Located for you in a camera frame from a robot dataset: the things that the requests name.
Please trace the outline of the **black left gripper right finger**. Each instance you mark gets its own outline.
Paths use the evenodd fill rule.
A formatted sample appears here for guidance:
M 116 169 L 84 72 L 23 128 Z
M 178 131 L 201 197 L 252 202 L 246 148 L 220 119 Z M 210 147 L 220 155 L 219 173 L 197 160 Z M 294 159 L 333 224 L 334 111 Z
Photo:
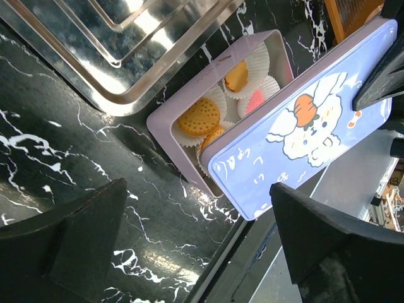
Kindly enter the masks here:
M 303 302 L 403 302 L 403 233 L 283 184 L 270 188 L 288 271 Z

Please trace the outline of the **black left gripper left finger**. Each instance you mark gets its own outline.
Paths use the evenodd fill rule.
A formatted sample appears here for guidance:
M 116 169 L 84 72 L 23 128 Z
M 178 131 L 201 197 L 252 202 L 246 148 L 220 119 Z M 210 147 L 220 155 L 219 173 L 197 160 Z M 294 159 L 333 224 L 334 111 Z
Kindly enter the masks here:
M 100 302 L 126 198 L 116 179 L 1 227 L 1 302 Z

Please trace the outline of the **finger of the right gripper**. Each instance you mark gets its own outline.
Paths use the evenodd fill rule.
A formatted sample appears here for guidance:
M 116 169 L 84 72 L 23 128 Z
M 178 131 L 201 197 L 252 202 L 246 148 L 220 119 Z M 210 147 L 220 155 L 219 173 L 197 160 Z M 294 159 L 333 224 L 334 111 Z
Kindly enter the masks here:
M 397 38 L 352 101 L 363 110 L 387 98 L 403 106 L 403 1 L 385 1 L 381 16 L 397 21 Z

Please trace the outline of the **pink round cookie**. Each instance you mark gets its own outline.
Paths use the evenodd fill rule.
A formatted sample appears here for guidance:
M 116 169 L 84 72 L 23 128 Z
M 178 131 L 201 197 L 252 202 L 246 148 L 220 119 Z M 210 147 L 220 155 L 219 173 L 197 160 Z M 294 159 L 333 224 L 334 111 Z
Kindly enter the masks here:
M 264 95 L 262 90 L 257 89 L 249 98 L 248 103 L 246 105 L 245 113 L 249 114 L 255 108 L 259 107 L 264 102 Z

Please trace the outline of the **golden flower-shaped biscuit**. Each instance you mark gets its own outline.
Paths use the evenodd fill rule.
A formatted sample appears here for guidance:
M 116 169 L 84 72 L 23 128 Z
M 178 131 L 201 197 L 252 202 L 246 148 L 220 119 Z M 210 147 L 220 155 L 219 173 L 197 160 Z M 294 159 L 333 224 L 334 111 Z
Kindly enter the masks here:
M 228 90 L 234 93 L 240 92 L 248 83 L 247 63 L 242 60 L 229 73 L 226 74 L 224 81 Z

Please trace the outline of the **golden round biscuit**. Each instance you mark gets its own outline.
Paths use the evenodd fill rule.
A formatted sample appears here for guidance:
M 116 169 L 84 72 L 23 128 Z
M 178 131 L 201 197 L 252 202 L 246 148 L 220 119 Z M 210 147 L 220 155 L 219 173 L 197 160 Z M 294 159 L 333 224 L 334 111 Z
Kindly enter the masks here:
M 210 132 L 205 140 L 202 142 L 199 152 L 202 152 L 212 141 L 221 136 L 225 132 L 225 128 L 221 125 L 217 126 L 212 132 Z
M 188 135 L 204 136 L 220 124 L 220 110 L 214 101 L 202 97 L 177 119 L 177 124 Z

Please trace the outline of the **wooden shelf rack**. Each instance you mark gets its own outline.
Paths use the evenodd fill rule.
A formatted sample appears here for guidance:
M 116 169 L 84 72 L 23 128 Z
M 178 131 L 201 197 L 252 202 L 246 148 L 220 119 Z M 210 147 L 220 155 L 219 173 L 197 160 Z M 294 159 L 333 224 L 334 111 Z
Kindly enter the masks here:
M 324 0 L 324 3 L 335 35 L 333 45 L 379 15 L 384 5 L 383 0 Z

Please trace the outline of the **lilac cookie tin box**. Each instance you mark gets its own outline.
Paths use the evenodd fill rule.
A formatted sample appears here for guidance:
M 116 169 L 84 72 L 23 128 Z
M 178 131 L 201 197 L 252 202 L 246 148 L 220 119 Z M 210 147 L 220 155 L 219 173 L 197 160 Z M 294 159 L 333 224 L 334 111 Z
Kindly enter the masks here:
M 150 114 L 146 125 L 188 183 L 219 198 L 222 190 L 200 164 L 200 151 L 293 78 L 279 30 L 246 35 Z

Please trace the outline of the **large steel baking tray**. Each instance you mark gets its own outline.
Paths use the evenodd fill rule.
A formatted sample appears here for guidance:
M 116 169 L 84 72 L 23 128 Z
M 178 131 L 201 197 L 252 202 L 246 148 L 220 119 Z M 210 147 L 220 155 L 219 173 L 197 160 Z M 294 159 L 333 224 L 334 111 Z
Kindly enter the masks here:
M 139 112 L 239 1 L 2 1 L 1 19 L 94 107 Z

